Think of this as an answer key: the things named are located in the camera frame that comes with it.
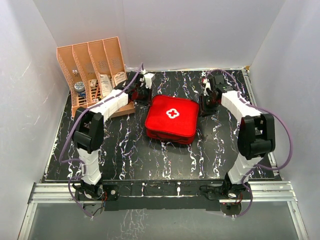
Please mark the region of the red black medicine case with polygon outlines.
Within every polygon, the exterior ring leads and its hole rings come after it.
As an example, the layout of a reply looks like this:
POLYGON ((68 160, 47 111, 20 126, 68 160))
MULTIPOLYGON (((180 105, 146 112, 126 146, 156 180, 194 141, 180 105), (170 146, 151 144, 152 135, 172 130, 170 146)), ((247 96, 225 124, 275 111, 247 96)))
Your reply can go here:
POLYGON ((156 95, 145 120, 146 134, 152 139, 191 144, 196 135, 199 110, 194 100, 156 95))

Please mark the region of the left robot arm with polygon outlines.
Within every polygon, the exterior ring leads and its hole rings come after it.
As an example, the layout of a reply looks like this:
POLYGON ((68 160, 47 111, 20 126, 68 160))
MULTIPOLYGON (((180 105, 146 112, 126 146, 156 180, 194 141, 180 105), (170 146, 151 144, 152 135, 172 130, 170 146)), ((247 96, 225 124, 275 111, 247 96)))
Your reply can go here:
POLYGON ((152 85, 135 83, 125 88, 116 86, 107 97, 92 106, 92 109, 79 108, 76 113, 75 130, 72 141, 79 155, 82 177, 80 186, 75 189, 92 200, 103 195, 102 174, 99 167, 99 149, 104 141, 105 122, 120 108, 130 102, 143 105, 151 103, 152 85))

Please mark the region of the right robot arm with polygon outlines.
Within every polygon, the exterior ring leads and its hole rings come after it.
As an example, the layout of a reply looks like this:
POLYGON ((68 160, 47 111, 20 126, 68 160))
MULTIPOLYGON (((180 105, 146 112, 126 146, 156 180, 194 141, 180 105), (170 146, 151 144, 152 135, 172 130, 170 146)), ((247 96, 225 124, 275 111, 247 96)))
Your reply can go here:
POLYGON ((275 119, 262 113, 246 101, 239 90, 229 85, 221 74, 202 80, 204 91, 199 97, 201 117, 225 107, 239 123, 238 156, 220 186, 201 186, 207 195, 234 199, 249 188, 249 174, 255 166, 275 149, 275 119))

